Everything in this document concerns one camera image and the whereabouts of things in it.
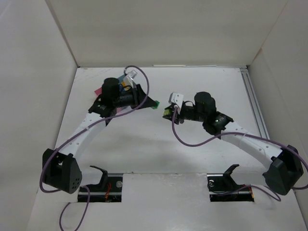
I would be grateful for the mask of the pale yellow lego from stack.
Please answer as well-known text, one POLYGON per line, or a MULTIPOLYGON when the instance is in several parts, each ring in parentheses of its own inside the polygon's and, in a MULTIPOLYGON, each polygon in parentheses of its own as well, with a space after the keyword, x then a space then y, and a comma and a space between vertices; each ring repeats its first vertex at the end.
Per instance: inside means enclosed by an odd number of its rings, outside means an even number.
POLYGON ((171 109, 165 109, 163 116, 170 116, 172 114, 171 109))

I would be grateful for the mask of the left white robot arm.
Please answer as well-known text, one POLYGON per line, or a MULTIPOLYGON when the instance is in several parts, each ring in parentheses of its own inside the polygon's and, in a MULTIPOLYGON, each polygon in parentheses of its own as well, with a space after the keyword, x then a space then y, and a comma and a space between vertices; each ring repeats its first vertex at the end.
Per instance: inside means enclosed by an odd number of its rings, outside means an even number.
POLYGON ((47 149, 42 157, 40 185, 46 184, 55 191, 74 193, 80 186, 98 183, 93 173, 82 172, 78 162, 90 145, 113 118, 117 110, 130 107, 132 111, 142 108, 157 108, 158 101, 151 99, 140 84, 124 77, 107 78, 101 87, 101 94, 89 108, 86 117, 73 133, 73 136, 55 150, 47 149))

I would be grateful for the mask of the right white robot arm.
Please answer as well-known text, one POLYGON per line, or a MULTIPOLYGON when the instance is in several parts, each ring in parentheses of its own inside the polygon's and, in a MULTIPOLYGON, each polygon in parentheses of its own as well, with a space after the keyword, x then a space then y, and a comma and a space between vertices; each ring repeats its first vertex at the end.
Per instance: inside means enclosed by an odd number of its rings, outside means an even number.
POLYGON ((303 169, 308 167, 293 146, 255 136, 219 112, 215 99, 208 92, 196 93, 191 106, 176 92, 171 93, 168 102, 170 105, 165 108, 163 118, 170 120, 173 126, 186 120, 201 122, 213 139, 221 139, 251 155, 265 168, 260 183, 274 193, 287 195, 302 177, 303 169))

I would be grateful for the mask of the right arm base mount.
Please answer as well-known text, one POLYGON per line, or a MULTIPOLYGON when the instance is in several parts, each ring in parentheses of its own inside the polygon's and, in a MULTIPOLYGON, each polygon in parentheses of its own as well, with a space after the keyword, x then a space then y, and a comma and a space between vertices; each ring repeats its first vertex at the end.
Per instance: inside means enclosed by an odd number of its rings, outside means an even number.
POLYGON ((245 188, 245 184, 237 184, 231 176, 239 166, 233 164, 223 173, 207 174, 210 202, 254 202, 252 189, 245 188))

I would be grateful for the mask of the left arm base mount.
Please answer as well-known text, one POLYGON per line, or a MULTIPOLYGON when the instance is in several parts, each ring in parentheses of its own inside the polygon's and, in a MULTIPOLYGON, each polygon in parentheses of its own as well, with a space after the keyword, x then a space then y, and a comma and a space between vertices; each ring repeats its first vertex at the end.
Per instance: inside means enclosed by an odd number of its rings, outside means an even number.
POLYGON ((89 200, 93 203, 120 203, 122 201, 123 174, 109 173, 107 170, 90 166, 82 173, 82 183, 78 190, 79 203, 89 200))

